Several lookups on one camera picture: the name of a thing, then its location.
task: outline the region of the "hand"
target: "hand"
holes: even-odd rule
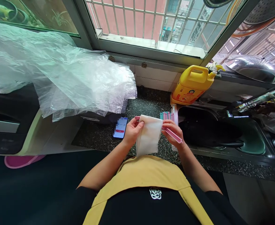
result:
[[[174,132],[178,137],[183,140],[183,143],[179,144],[175,139],[173,139],[166,131],[162,130],[163,135],[169,140],[169,142],[174,145],[177,149],[182,147],[185,142],[183,139],[183,132],[178,125],[175,124],[172,120],[164,120],[162,124],[162,128],[169,128],[172,132]]]
[[[130,148],[134,145],[136,142],[137,136],[139,135],[140,131],[142,130],[144,126],[144,122],[138,122],[137,119],[139,117],[134,117],[127,125],[125,130],[125,136],[122,142],[124,142],[126,145],[130,146]]]

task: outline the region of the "countertop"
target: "countertop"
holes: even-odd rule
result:
[[[169,95],[170,92],[150,88],[138,90],[138,97],[128,101],[124,117],[131,120],[134,116],[143,114],[159,118],[160,112],[171,111]],[[113,124],[84,121],[72,145],[111,152],[121,142],[121,140],[112,137],[113,129]],[[129,155],[136,155],[135,145],[129,151]],[[164,135],[161,135],[158,142],[158,153],[153,155],[174,164],[181,164],[178,153],[171,149],[171,144]],[[275,166],[269,167],[208,156],[195,156],[206,170],[275,181]]]

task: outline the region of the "stainless steel bowl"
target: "stainless steel bowl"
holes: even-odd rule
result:
[[[238,56],[225,60],[225,64],[233,71],[248,78],[265,83],[275,83],[275,64],[260,56]]]

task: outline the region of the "floor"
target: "floor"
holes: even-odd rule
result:
[[[275,182],[223,175],[230,203],[249,225],[275,224]]]
[[[47,155],[16,170],[7,168],[0,156],[0,224],[38,225],[42,219],[44,225],[51,225],[64,198],[107,154],[85,151]],[[220,187],[226,187],[231,204],[249,225],[275,224],[275,182],[226,173],[224,179],[215,172],[211,176]]]

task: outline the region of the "phone screen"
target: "phone screen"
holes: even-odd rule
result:
[[[114,138],[124,138],[127,121],[128,121],[127,117],[121,117],[118,120],[118,122],[115,125],[114,132],[113,132]]]

